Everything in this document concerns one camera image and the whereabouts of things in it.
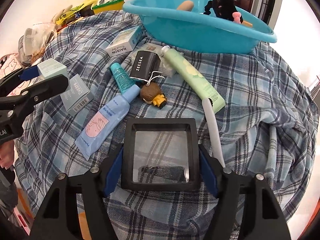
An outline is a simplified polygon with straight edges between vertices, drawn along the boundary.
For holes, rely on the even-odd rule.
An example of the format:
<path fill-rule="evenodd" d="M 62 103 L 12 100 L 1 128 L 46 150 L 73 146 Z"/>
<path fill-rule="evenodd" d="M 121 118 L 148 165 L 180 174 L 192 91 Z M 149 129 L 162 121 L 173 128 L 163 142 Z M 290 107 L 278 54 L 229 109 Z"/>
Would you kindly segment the person's left hand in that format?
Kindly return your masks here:
<path fill-rule="evenodd" d="M 15 151 L 14 141 L 8 141 L 1 145 L 0 148 L 0 165 L 1 168 L 9 169 L 14 162 Z"/>

